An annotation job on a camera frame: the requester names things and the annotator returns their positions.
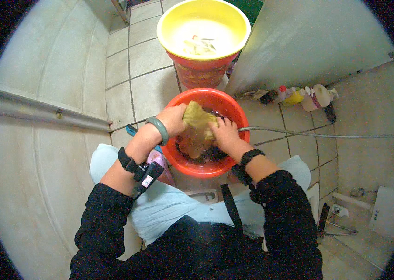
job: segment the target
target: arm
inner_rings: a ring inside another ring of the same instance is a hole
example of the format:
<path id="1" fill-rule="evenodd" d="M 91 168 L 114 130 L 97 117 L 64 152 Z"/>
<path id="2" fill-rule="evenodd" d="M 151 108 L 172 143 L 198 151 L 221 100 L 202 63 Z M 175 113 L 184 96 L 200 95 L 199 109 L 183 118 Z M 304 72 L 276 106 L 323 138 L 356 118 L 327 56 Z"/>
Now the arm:
<path id="1" fill-rule="evenodd" d="M 220 149 L 237 163 L 245 152 L 254 148 L 239 138 L 236 123 L 217 119 L 219 127 L 210 124 Z M 292 175 L 279 170 L 265 156 L 255 156 L 245 167 L 257 182 L 250 197 L 256 203 L 266 203 L 264 234 L 267 248 L 283 260 L 295 261 L 317 246 L 317 225 L 304 191 Z"/>
<path id="2" fill-rule="evenodd" d="M 182 104 L 158 114 L 157 118 L 170 137 L 184 131 L 185 109 L 186 105 Z M 126 154 L 140 164 L 160 142 L 159 131 L 152 124 L 146 124 L 127 144 Z M 124 275 L 124 262 L 116 258 L 124 253 L 123 227 L 132 209 L 134 184 L 133 174 L 125 171 L 116 160 L 94 186 L 74 238 L 79 250 L 71 259 L 71 279 L 106 279 Z"/>

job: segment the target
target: black jacket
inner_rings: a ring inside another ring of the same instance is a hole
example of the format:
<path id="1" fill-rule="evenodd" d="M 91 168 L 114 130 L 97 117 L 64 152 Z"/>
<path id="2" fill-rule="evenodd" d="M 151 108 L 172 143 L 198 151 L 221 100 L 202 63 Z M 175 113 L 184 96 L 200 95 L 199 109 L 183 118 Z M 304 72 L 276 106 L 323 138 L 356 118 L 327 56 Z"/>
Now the black jacket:
<path id="1" fill-rule="evenodd" d="M 261 240 L 224 224 L 175 222 L 127 261 L 124 229 L 133 199 L 97 184 L 86 203 L 71 260 L 71 279 L 322 279 L 317 225 L 305 193 L 284 170 L 264 178 L 251 194 L 266 202 Z"/>

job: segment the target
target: wrist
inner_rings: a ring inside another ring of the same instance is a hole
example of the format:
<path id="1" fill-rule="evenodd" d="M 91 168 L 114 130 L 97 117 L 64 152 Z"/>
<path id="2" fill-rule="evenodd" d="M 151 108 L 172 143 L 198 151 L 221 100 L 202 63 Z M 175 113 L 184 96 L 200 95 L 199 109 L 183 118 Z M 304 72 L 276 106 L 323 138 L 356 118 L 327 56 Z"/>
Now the wrist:
<path id="1" fill-rule="evenodd" d="M 153 124 L 145 124 L 127 144 L 125 151 L 137 164 L 141 164 L 147 160 L 150 151 L 161 141 L 158 129 Z"/>
<path id="2" fill-rule="evenodd" d="M 239 164 L 242 156 L 250 150 L 254 150 L 254 148 L 249 143 L 242 139 L 238 139 L 235 143 L 230 145 L 230 151 L 228 151 L 227 154 Z"/>

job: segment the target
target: light blue pants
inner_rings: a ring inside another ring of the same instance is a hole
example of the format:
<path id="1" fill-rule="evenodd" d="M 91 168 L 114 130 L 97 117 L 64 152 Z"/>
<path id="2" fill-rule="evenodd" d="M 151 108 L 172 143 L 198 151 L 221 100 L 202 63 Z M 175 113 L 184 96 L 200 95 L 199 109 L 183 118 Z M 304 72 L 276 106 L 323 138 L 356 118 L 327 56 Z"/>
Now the light blue pants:
<path id="1" fill-rule="evenodd" d="M 118 149 L 99 144 L 94 151 L 90 164 L 90 176 L 95 184 L 99 183 L 110 166 L 118 159 Z M 298 155 L 278 164 L 289 171 L 296 182 L 307 190 L 310 184 L 310 170 Z M 236 195 L 233 199 L 239 212 L 244 233 L 248 236 L 264 236 L 264 210 L 261 205 L 251 201 L 250 191 Z M 133 204 L 128 216 L 133 228 L 144 239 L 146 245 L 153 243 L 171 225 L 184 215 L 197 222 L 212 222 L 232 225 L 224 202 L 203 204 L 190 198 L 181 190 L 156 181 Z"/>

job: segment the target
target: black strap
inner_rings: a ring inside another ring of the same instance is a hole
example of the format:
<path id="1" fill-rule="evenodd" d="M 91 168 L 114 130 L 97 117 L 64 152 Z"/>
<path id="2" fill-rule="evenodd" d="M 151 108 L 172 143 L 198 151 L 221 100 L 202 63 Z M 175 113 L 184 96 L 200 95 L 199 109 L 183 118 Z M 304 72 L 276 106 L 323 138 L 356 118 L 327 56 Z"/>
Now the black strap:
<path id="1" fill-rule="evenodd" d="M 223 201 L 227 207 L 228 215 L 230 215 L 236 230 L 239 232 L 239 234 L 242 234 L 244 232 L 242 229 L 242 221 L 240 220 L 239 212 L 237 211 L 236 204 L 234 203 L 234 199 L 231 195 L 230 189 L 228 188 L 228 184 L 220 185 L 220 188 L 222 189 Z"/>
<path id="2" fill-rule="evenodd" d="M 243 156 L 242 159 L 240 160 L 239 163 L 239 168 L 240 170 L 242 170 L 243 172 L 245 172 L 245 166 L 247 166 L 247 164 L 249 164 L 249 162 L 257 155 L 266 155 L 264 154 L 261 150 L 258 149 L 254 149 L 254 150 L 249 150 L 248 152 L 246 152 Z"/>

